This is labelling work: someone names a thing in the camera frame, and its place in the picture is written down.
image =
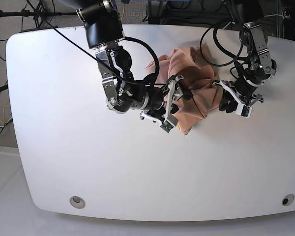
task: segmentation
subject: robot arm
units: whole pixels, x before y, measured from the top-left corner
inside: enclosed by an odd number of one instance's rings
[[[98,64],[102,75],[102,85],[107,98],[107,107],[123,114],[129,109],[143,110],[140,118],[159,122],[166,132],[177,125],[178,120],[172,115],[178,111],[173,101],[189,100],[191,91],[184,88],[182,76],[172,76],[166,84],[156,87],[155,81],[159,72],[159,64],[155,53],[144,42],[124,36],[121,21],[114,0],[59,0],[63,4],[76,8],[77,14],[86,30],[88,46],[95,50],[96,58],[105,64]],[[223,87],[223,98],[220,110],[250,117],[252,105],[263,102],[260,95],[253,92],[264,80],[276,72],[276,63],[271,59],[266,46],[261,25],[258,20],[263,17],[257,0],[223,0],[235,22],[242,25],[240,38],[247,46],[248,57],[244,63],[235,61],[239,78],[235,82],[217,81]],[[220,25],[216,25],[213,35]],[[217,46],[229,56],[235,56],[225,50],[215,37]],[[156,71],[143,80],[134,80],[130,71],[131,56],[120,45],[120,40],[129,40],[144,45],[155,60]]]
[[[257,0],[225,0],[225,4],[235,22],[243,26],[240,32],[240,40],[247,46],[248,57],[240,64],[235,61],[238,78],[235,82],[219,81],[217,84],[223,87],[223,97],[220,103],[220,111],[250,117],[252,105],[257,101],[263,103],[261,95],[254,95],[254,91],[276,73],[276,62],[271,59],[267,48],[267,38],[262,26],[258,23],[264,15]],[[227,55],[227,52],[217,41],[214,29],[214,41]]]
[[[109,110],[119,114],[132,110],[143,110],[140,118],[159,121],[166,132],[174,128],[178,120],[172,115],[178,111],[173,101],[180,98],[191,99],[192,93],[183,87],[182,76],[172,76],[166,84],[156,87],[159,73],[157,56],[144,42],[125,37],[117,7],[110,0],[59,0],[76,8],[86,30],[88,46],[94,49],[102,75],[102,85]],[[120,40],[128,40],[144,45],[155,60],[156,71],[143,80],[134,80],[131,69],[131,56],[120,45]]]

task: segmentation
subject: silver screw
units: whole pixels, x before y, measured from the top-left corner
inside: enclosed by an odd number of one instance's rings
[[[110,104],[115,105],[116,104],[116,99],[111,97],[110,98]]]

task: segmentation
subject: round hole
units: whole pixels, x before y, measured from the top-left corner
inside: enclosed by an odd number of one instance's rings
[[[287,198],[283,199],[283,205],[286,205],[289,202]]]
[[[80,198],[73,198],[73,201],[76,202],[76,203],[80,203],[81,199]]]
[[[82,209],[85,207],[84,200],[76,196],[70,198],[70,204],[77,209]]]
[[[292,204],[292,202],[294,201],[294,199],[295,199],[294,194],[289,194],[285,198],[283,198],[282,205],[289,206],[290,204]]]

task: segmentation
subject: gray floor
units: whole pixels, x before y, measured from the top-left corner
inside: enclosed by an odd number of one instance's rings
[[[119,12],[122,12],[123,4],[120,0],[116,0]],[[205,9],[208,11],[216,9],[219,6],[221,0],[202,0]],[[38,0],[31,0],[34,6],[37,5]],[[43,0],[48,10],[52,11],[52,2],[51,0]],[[276,0],[261,0],[260,1],[265,14],[272,14],[276,13]],[[173,3],[176,7],[180,7],[180,2]],[[4,12],[18,12],[21,11],[22,8],[26,5],[25,0],[0,0],[0,10]],[[74,12],[74,9],[66,7],[55,0],[55,7],[56,12]],[[200,4],[198,0],[191,0],[190,6],[184,10],[183,13],[178,13],[177,11],[174,12],[176,15],[183,16],[183,17],[193,17],[198,14],[201,10]],[[143,1],[134,1],[132,0],[129,5],[126,6],[124,19],[122,21],[123,24],[147,24],[147,22],[142,22],[142,19],[146,15],[146,8]],[[175,25],[187,25],[185,22],[182,21],[171,21],[175,17],[171,16],[170,14],[166,16],[165,24],[175,24]],[[0,18],[0,39],[7,39],[11,35],[18,33],[21,31],[21,17],[5,17]],[[210,22],[208,13],[203,13],[200,18],[192,19],[188,21],[193,22]],[[80,26],[82,23],[78,19],[77,16],[58,16],[54,17],[51,22],[53,25],[57,25],[58,27],[70,27],[70,26]],[[32,29],[35,28],[34,21],[31,17],[25,17],[23,22],[23,29]],[[6,42],[0,42],[0,55],[5,58],[5,44]],[[5,62],[0,60],[0,86],[2,86],[7,80],[6,75],[6,66]],[[8,91],[4,91],[0,95],[0,119],[3,119],[2,110],[4,104],[9,101],[9,94]],[[6,106],[5,115],[7,119],[11,117],[11,110],[10,105]],[[17,142],[14,133],[14,126],[13,124],[9,124],[5,130],[0,135],[0,146],[6,147],[17,147]]]
[[[34,6],[37,5],[38,0],[31,0]],[[51,0],[43,1],[46,7],[52,11],[52,2]],[[64,6],[59,3],[57,0],[55,2],[56,12],[74,12],[74,9]],[[26,4],[25,0],[0,0],[0,10],[4,12],[19,12],[24,8]],[[120,1],[117,2],[118,9],[122,12],[123,4]],[[127,5],[125,10],[125,15],[123,19],[124,24],[147,24],[147,22],[142,22],[142,19],[145,17],[146,11],[143,1],[131,1]],[[15,33],[21,31],[21,20],[22,17],[4,17],[0,18],[0,39],[7,39]],[[77,16],[58,16],[54,17],[51,22],[53,25],[58,27],[69,27],[69,26],[81,26],[82,23]],[[32,29],[35,28],[34,21],[32,17],[25,17],[23,21],[23,29]],[[5,58],[5,44],[6,42],[0,42],[0,56]],[[6,65],[5,62],[0,59],[0,86],[4,85],[7,80],[6,75]],[[0,95],[0,119],[3,120],[3,106],[9,101],[8,91],[4,91]],[[5,116],[7,119],[11,117],[10,104],[6,106]],[[17,147],[17,142],[14,133],[13,123],[9,124],[4,131],[0,134],[0,146],[6,147]]]

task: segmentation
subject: pink cloth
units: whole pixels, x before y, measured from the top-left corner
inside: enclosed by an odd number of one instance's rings
[[[202,50],[206,59],[210,59],[206,45]],[[212,85],[218,75],[203,60],[199,48],[174,48],[169,56],[160,56],[158,60],[160,72],[157,83],[165,83],[172,75],[182,75],[184,85],[193,93],[193,99],[189,101],[181,98],[174,102],[179,107],[174,116],[178,119],[181,132],[186,135],[196,122],[205,119],[210,111],[219,107],[222,89]],[[154,71],[155,64],[151,62],[145,72],[150,74]]]

